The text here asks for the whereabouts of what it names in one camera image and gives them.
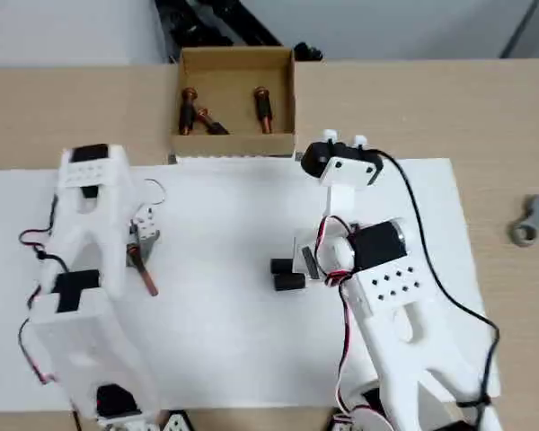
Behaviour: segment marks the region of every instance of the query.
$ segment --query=copper screw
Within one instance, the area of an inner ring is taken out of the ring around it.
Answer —
[[[195,88],[186,87],[181,91],[180,135],[187,136],[193,129],[194,101],[198,98]]]
[[[265,87],[257,87],[253,90],[253,97],[255,98],[258,120],[261,123],[261,131],[264,134],[269,134],[272,132],[271,121],[273,119],[270,105],[270,91]]]
[[[229,132],[221,123],[209,116],[207,108],[196,109],[196,120],[206,125],[206,129],[210,135],[229,135]]]
[[[208,108],[199,108],[196,110],[196,120],[204,123],[206,126],[209,126],[214,122],[209,116]]]

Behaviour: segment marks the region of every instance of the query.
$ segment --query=small wrench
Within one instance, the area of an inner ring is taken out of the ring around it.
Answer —
[[[509,229],[511,241],[519,247],[533,245],[539,236],[539,195],[525,202],[525,217],[513,223]]]

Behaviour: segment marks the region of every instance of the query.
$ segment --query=wire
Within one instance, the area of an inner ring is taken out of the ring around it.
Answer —
[[[54,217],[56,215],[56,206],[57,206],[57,195],[54,195],[54,197],[52,198],[52,203],[50,204],[48,226],[44,229],[26,229],[25,231],[20,232],[20,234],[18,235],[18,241],[23,245],[43,248],[44,244],[42,244],[41,242],[27,242],[24,240],[24,236],[26,236],[28,233],[50,234],[52,232],[52,228],[54,227]]]
[[[82,424],[80,423],[80,417],[78,414],[78,410],[73,409],[72,410],[72,418],[74,419],[74,426],[76,431],[82,431]]]
[[[457,405],[461,408],[467,408],[467,407],[475,407],[477,408],[477,417],[475,419],[475,429],[479,429],[481,426],[481,422],[483,419],[483,413],[485,408],[490,405],[490,396],[487,393],[487,389],[489,386],[489,379],[490,379],[490,372],[491,367],[493,363],[493,356],[495,355],[495,351],[497,349],[497,346],[501,340],[501,331],[499,327],[493,322],[492,320],[481,316],[479,313],[475,312],[474,310],[466,307],[462,303],[458,302],[449,292],[445,289],[443,286],[443,283],[441,283],[441,280],[439,279],[439,276],[437,275],[437,272],[433,266],[433,262],[431,261],[431,257],[429,256],[429,250],[427,241],[425,238],[425,230],[423,229],[423,223],[421,222],[421,214],[420,209],[417,204],[417,200],[415,199],[415,195],[413,194],[413,188],[411,187],[411,183],[409,181],[409,178],[407,177],[407,174],[403,170],[402,166],[388,153],[378,150],[378,149],[371,149],[371,150],[365,150],[365,153],[370,154],[378,154],[387,159],[400,173],[402,176],[403,182],[405,183],[405,187],[407,188],[407,192],[410,195],[411,205],[413,206],[413,211],[415,212],[415,218],[417,219],[417,224],[420,231],[420,238],[421,238],[421,246],[423,248],[423,254],[425,255],[425,260],[428,263],[429,270],[431,271],[431,275],[433,276],[437,286],[439,287],[439,290],[441,293],[445,296],[445,298],[452,303],[455,307],[457,307],[462,312],[465,312],[469,314],[470,316],[474,317],[478,321],[481,321],[487,325],[489,325],[494,332],[494,338],[493,342],[490,345],[490,348],[487,352],[487,356],[485,359],[485,366],[483,369],[483,376],[482,376],[482,382],[479,389],[479,397],[477,400],[473,401],[467,401],[467,402],[457,402]]]
[[[343,281],[340,282],[340,298],[341,298],[341,304],[343,305],[343,323],[344,323],[344,333],[343,333],[343,350],[341,351],[341,358],[340,358],[340,364],[338,365],[338,380],[335,383],[335,400],[338,403],[338,407],[340,408],[341,412],[345,415],[349,415],[350,411],[348,409],[347,404],[343,401],[343,398],[341,397],[341,377],[343,376],[343,369],[345,368],[345,364],[348,360],[348,352],[349,352],[349,344],[351,342],[351,326],[349,323],[349,307],[348,307],[348,301],[343,294]]]
[[[337,215],[336,216],[335,215],[326,215],[326,216],[324,216],[322,218],[322,220],[321,220],[321,222],[319,224],[319,227],[317,229],[317,237],[315,238],[315,247],[314,247],[315,265],[322,272],[322,274],[325,275],[325,285],[327,285],[327,286],[335,286],[340,282],[340,280],[343,277],[345,277],[347,274],[349,274],[349,271],[346,271],[344,269],[340,269],[340,270],[335,270],[335,271],[332,271],[330,273],[327,273],[327,272],[325,272],[322,265],[320,264],[320,261],[319,261],[318,255],[317,255],[317,252],[319,251],[320,246],[323,243],[323,238],[325,237],[325,231],[326,231],[326,228],[327,228],[327,221],[330,218],[332,218],[332,219],[336,220],[338,223],[340,223],[345,228],[347,233],[351,233],[351,228],[349,227],[349,225],[347,223],[345,223],[341,219],[341,217],[338,217]]]
[[[153,205],[155,207],[157,207],[158,205],[162,205],[162,203],[165,202],[165,200],[168,197],[168,193],[165,191],[165,187],[163,186],[163,184],[155,178],[144,178],[144,181],[154,183],[156,186],[158,186],[162,190],[162,193],[163,193],[162,200],[159,200],[157,202],[151,202],[149,205]]]
[[[31,358],[30,354],[28,353],[28,350],[26,350],[26,347],[24,346],[23,340],[22,340],[22,334],[24,332],[24,328],[26,328],[26,325],[30,321],[30,318],[26,318],[26,320],[22,323],[20,328],[18,329],[18,346],[20,347],[20,350],[22,351],[22,354],[24,355],[24,358],[26,359],[26,362],[28,362],[28,365],[30,366],[30,369],[34,372],[34,375],[36,375],[36,378],[39,380],[41,384],[48,384],[50,382],[55,382],[56,377],[52,374],[42,374],[34,360]]]

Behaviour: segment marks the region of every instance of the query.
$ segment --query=white wall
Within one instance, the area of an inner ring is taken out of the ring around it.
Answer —
[[[531,0],[242,0],[327,58],[497,57]]]
[[[497,57],[532,0],[242,0],[327,58]],[[154,0],[0,0],[0,66],[162,62]]]
[[[164,59],[154,0],[0,0],[0,66]]]

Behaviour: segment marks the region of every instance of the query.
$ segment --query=hole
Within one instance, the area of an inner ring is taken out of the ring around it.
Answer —
[[[518,238],[521,239],[521,241],[527,241],[527,242],[530,242],[530,241],[534,241],[535,238],[537,237],[537,231],[531,227],[531,226],[519,226],[516,230],[515,230],[515,234],[517,235]]]

